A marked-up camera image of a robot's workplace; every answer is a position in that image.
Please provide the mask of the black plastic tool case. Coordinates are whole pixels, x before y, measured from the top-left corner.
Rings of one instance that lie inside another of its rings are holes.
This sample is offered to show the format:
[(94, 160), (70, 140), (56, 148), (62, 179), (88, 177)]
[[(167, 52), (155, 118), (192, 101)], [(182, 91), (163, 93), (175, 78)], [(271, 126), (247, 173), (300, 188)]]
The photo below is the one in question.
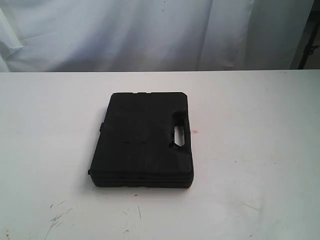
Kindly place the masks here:
[(88, 174), (97, 187), (189, 188), (194, 165), (187, 95), (113, 93)]

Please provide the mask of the white backdrop curtain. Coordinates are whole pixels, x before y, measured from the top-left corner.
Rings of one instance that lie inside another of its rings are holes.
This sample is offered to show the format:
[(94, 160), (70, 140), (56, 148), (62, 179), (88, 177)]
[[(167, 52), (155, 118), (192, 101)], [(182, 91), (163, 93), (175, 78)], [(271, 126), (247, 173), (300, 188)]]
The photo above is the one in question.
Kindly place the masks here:
[(2, 72), (285, 70), (311, 0), (3, 0)]

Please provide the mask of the black metal stand pole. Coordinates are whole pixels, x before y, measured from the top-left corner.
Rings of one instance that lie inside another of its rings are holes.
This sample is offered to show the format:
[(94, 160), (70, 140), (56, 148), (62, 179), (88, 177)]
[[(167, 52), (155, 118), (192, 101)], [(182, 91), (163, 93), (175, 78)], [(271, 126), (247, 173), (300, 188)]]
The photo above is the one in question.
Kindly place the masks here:
[(303, 34), (302, 43), (305, 44), (298, 69), (320, 68), (320, 1), (314, 0)]

